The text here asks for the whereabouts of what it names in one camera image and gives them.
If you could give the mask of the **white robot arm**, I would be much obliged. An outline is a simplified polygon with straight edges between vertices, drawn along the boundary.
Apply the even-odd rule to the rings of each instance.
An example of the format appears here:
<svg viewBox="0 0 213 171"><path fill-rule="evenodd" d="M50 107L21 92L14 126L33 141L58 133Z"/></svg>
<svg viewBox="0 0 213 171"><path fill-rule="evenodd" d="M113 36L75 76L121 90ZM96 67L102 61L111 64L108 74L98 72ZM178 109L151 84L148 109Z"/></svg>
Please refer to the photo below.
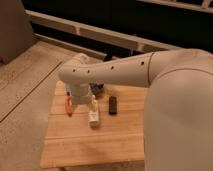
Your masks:
<svg viewBox="0 0 213 171"><path fill-rule="evenodd" d="M213 171L213 53L177 49L95 64L80 53L59 78L76 102L91 83L146 87L145 171Z"/></svg>

